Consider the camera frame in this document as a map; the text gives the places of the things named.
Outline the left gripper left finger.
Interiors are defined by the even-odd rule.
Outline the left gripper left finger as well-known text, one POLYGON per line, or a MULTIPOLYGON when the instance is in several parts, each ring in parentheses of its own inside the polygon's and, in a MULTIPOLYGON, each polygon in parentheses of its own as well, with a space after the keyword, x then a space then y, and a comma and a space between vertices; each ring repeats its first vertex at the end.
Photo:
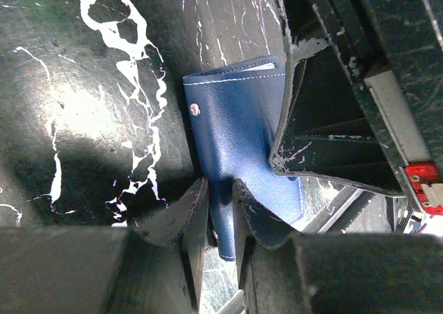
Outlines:
POLYGON ((197 313, 208 181, 137 228, 1 229, 2 313, 197 313))

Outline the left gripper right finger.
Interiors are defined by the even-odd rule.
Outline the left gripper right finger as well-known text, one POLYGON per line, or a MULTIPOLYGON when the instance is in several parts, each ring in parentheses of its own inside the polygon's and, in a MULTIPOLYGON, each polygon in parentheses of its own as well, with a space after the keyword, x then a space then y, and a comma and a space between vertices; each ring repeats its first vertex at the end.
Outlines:
POLYGON ((302 234, 233 185, 247 313, 441 313, 442 242, 427 234, 302 234))

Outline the blue card holder wallet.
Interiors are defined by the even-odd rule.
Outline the blue card holder wallet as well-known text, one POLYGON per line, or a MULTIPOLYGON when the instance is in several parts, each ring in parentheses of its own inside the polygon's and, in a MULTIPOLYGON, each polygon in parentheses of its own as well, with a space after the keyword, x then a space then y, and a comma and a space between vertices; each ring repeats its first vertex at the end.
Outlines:
POLYGON ((232 192, 242 180, 289 225, 303 218, 300 180, 277 175, 269 155, 280 121, 285 69, 267 55, 183 77, 197 155, 209 184, 219 256, 235 260, 232 192))

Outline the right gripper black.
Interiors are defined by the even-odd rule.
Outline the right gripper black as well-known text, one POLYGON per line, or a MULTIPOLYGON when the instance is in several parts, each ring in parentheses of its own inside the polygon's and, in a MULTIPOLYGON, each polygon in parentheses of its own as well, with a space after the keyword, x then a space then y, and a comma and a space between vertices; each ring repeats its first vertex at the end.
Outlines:
POLYGON ((442 213, 442 0, 276 0, 286 54, 269 161, 442 213))

